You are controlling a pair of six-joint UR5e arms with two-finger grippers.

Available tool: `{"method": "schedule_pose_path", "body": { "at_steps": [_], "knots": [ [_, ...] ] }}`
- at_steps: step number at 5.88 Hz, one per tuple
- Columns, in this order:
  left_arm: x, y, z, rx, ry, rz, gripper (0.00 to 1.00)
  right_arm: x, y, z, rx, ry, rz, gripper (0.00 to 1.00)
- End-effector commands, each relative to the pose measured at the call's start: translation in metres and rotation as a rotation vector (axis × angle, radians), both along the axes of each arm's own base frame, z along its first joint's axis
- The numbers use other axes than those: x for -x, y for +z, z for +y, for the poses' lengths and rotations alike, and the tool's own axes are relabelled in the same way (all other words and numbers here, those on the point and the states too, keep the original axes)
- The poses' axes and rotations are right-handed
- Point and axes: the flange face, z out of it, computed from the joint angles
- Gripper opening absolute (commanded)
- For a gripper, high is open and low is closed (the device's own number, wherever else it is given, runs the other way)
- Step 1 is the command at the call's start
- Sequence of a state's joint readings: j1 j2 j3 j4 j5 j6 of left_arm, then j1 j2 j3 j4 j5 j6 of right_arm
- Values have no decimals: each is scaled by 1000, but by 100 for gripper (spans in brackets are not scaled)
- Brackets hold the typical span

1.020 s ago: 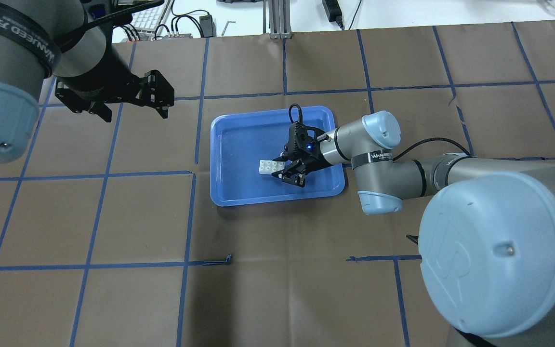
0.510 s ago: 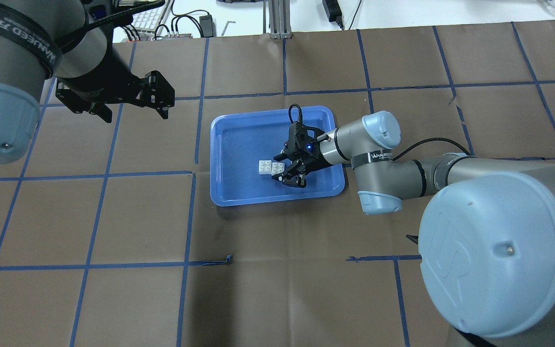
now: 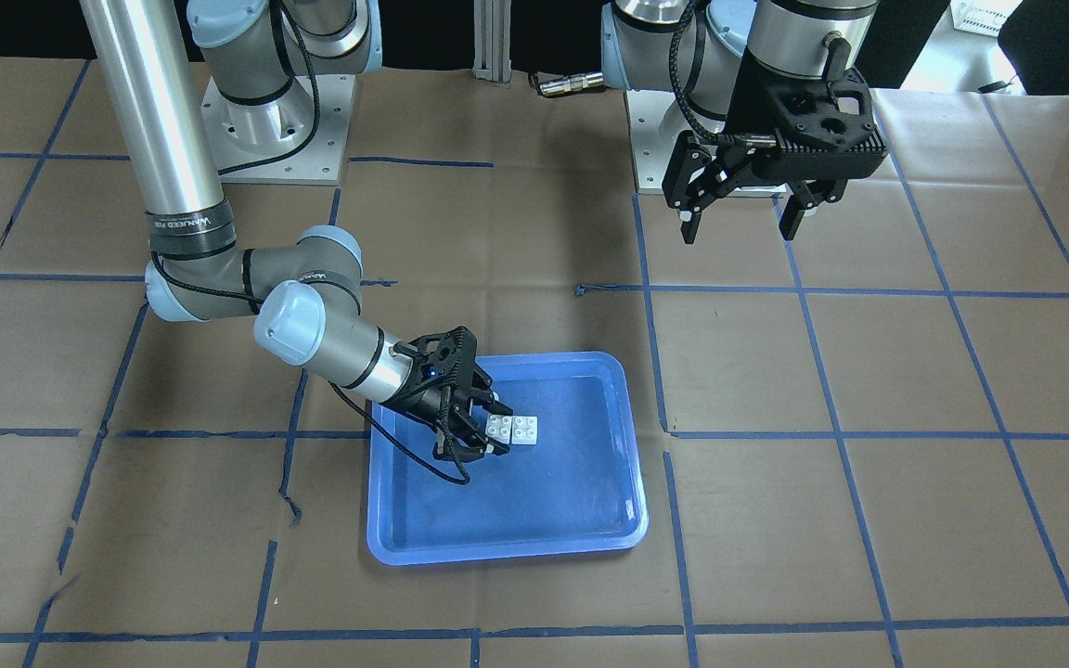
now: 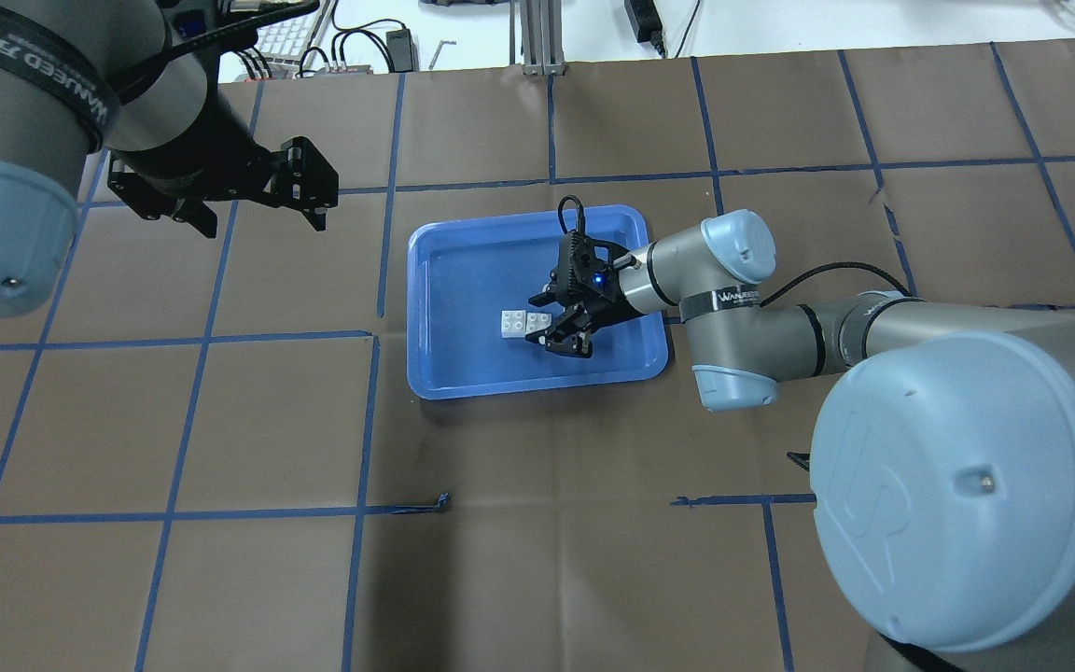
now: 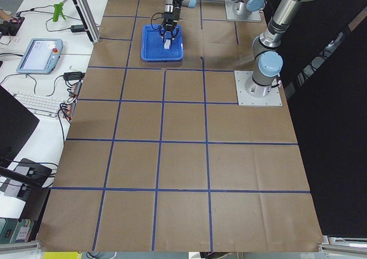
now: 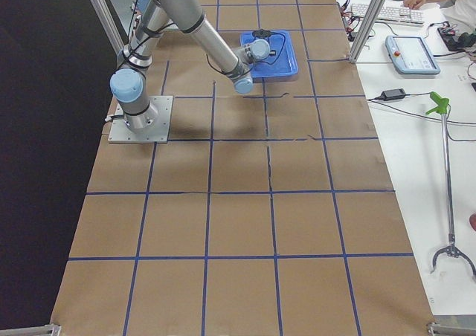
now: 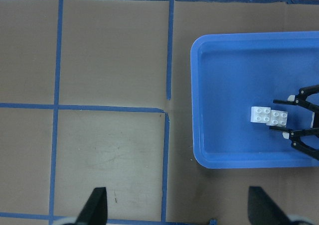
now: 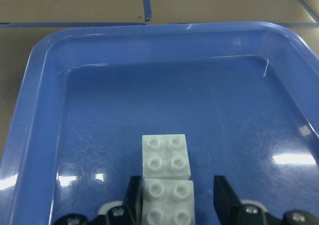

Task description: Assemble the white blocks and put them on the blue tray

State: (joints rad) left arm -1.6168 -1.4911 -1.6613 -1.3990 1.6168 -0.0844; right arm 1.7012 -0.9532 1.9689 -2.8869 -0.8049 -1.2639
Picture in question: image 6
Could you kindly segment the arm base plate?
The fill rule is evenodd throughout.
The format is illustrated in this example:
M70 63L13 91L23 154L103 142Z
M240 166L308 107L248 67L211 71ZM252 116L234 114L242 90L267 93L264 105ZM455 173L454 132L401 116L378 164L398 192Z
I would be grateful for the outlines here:
M117 104L108 142L110 143L167 143L173 96L149 96L149 108L140 115L127 115Z

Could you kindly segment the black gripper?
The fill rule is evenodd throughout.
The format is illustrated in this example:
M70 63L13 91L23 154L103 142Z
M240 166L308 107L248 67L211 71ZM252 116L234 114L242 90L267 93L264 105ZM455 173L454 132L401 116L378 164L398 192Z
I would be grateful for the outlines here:
M253 30L251 32L251 35L255 38L255 39L267 39L269 38L270 36L273 35L273 32L270 31L270 30L266 30L266 29L258 29L258 30Z

